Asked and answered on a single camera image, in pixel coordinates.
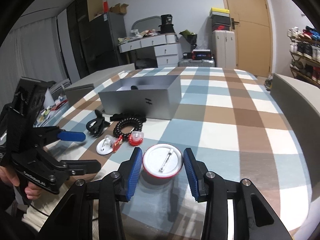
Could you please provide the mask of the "person's left hand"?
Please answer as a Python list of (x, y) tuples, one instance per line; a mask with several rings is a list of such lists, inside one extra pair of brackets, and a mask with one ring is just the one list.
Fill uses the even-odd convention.
[[(1, 166), (1, 181), (9, 186), (19, 187), (20, 185), (16, 172), (10, 167)], [(28, 183), (24, 191), (29, 200), (39, 199), (42, 194), (42, 189), (31, 182)]]

